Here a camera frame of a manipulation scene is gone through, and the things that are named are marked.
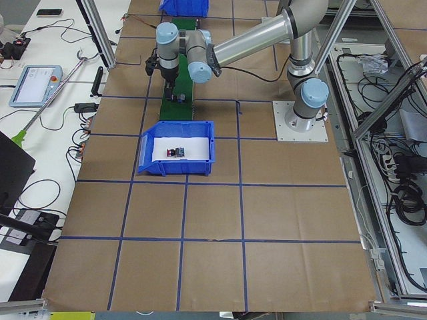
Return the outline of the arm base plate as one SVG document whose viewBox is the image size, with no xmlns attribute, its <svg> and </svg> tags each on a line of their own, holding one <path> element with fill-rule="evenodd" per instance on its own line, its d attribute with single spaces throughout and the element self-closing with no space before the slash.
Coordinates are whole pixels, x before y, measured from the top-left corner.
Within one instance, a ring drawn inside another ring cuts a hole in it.
<svg viewBox="0 0 427 320">
<path fill-rule="evenodd" d="M 276 137 L 279 142 L 327 143 L 325 121 L 317 121 L 321 112 L 313 119 L 299 118 L 294 112 L 293 101 L 272 101 Z"/>
</svg>

